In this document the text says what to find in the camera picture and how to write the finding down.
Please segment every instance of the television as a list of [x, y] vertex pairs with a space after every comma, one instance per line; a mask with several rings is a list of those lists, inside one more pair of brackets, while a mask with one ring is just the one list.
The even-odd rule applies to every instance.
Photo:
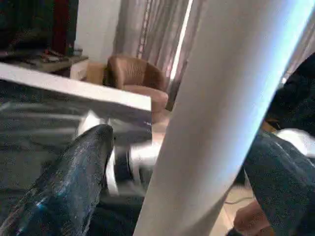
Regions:
[[0, 57], [47, 48], [70, 56], [77, 12], [78, 0], [0, 1]]

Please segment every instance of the cable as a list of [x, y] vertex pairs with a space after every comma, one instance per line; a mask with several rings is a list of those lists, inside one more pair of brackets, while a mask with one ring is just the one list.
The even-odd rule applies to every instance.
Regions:
[[245, 201], [245, 200], [250, 200], [250, 199], [254, 199], [254, 197], [245, 197], [245, 198], [241, 198], [235, 202], [224, 202], [224, 204], [228, 204], [228, 205], [235, 205], [235, 204], [238, 204], [242, 201]]

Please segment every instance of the white curtain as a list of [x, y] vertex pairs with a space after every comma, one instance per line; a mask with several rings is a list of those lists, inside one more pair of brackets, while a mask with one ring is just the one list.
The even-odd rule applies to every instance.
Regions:
[[296, 47], [296, 50], [292, 56], [288, 69], [284, 75], [287, 79], [297, 67], [306, 60], [311, 54], [315, 52], [315, 14], [311, 17], [307, 28], [300, 40], [300, 43]]

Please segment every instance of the dark fabric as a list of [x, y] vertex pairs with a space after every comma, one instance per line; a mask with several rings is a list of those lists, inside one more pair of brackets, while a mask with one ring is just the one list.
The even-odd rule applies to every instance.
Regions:
[[315, 165], [308, 158], [291, 143], [259, 132], [244, 165], [276, 235], [315, 234]]
[[315, 136], [315, 54], [276, 92], [268, 117], [278, 120], [275, 128], [296, 128]]

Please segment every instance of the person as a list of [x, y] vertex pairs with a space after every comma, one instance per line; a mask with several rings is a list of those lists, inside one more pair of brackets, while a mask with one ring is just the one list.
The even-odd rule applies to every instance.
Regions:
[[[293, 132], [297, 143], [314, 147], [311, 136]], [[237, 211], [228, 236], [315, 235], [315, 165], [305, 155], [314, 153], [297, 147], [284, 137], [258, 132], [244, 163], [256, 200]]]

